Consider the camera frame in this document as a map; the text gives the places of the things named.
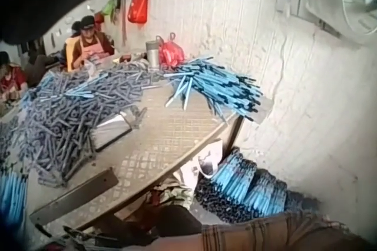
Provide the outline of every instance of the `man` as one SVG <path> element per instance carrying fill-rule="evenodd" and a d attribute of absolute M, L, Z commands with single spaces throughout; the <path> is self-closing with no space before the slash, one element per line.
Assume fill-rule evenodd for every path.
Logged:
<path fill-rule="evenodd" d="M 80 35 L 81 35 L 81 22 L 80 21 L 75 21 L 72 24 L 72 35 L 65 40 L 63 50 L 61 51 L 61 55 L 63 57 L 63 60 L 67 64 L 67 71 L 72 70 L 72 62 L 73 62 L 73 50 L 75 47 L 76 42 L 79 40 Z"/>
<path fill-rule="evenodd" d="M 358 251 L 376 250 L 339 223 L 311 213 L 283 213 L 234 225 L 201 226 L 185 208 L 166 206 L 158 216 L 160 238 L 145 251 Z"/>
<path fill-rule="evenodd" d="M 11 63 L 9 54 L 5 51 L 0 52 L 1 67 L 1 100 L 18 100 L 28 89 L 26 77 L 21 67 Z"/>
<path fill-rule="evenodd" d="M 95 30 L 94 16 L 84 16 L 81 20 L 81 36 L 73 49 L 72 69 L 82 66 L 89 57 L 105 58 L 109 55 L 114 55 L 114 48 L 104 33 Z"/>

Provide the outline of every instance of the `wall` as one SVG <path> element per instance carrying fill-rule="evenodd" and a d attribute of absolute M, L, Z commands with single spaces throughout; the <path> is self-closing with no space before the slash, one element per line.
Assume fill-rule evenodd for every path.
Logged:
<path fill-rule="evenodd" d="M 21 59 L 18 55 L 17 46 L 8 45 L 7 43 L 0 42 L 0 51 L 6 51 L 12 62 L 21 65 Z"/>
<path fill-rule="evenodd" d="M 174 31 L 187 55 L 214 54 L 256 78 L 275 104 L 261 125 L 243 127 L 238 142 L 245 155 L 318 197 L 332 219 L 372 238 L 375 50 L 285 19 L 275 12 L 275 0 L 151 0 L 148 24 L 127 30 L 129 48 Z"/>

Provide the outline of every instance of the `woman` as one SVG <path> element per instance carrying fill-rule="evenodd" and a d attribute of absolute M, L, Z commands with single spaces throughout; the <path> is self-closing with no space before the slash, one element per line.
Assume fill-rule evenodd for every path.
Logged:
<path fill-rule="evenodd" d="M 76 42 L 80 39 L 80 21 L 75 21 L 72 24 L 72 35 L 65 40 L 65 44 L 63 46 L 63 50 L 61 52 L 61 55 L 63 59 L 67 62 L 67 71 L 72 70 L 72 62 L 73 62 L 73 50 L 75 47 Z"/>
<path fill-rule="evenodd" d="M 94 17 L 88 15 L 81 20 L 81 36 L 74 45 L 72 68 L 79 68 L 94 55 L 98 58 L 114 55 L 114 48 L 105 33 L 95 30 Z"/>
<path fill-rule="evenodd" d="M 0 80 L 1 100 L 17 100 L 28 89 L 26 77 L 20 67 L 11 64 L 9 54 L 0 52 L 1 73 L 4 76 Z"/>

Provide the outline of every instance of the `green bag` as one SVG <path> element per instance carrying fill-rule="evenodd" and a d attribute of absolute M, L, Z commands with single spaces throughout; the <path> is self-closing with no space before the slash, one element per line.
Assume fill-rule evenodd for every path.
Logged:
<path fill-rule="evenodd" d="M 117 0 L 108 0 L 107 4 L 102 8 L 101 13 L 103 15 L 110 15 L 117 7 Z"/>

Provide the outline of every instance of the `electrical outlet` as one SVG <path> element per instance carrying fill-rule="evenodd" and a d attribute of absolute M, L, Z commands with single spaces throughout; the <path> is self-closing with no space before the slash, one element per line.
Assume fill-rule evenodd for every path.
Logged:
<path fill-rule="evenodd" d="M 289 4 L 290 14 L 297 16 L 299 13 L 300 0 L 276 0 L 275 9 L 279 12 L 286 12 L 287 4 Z"/>

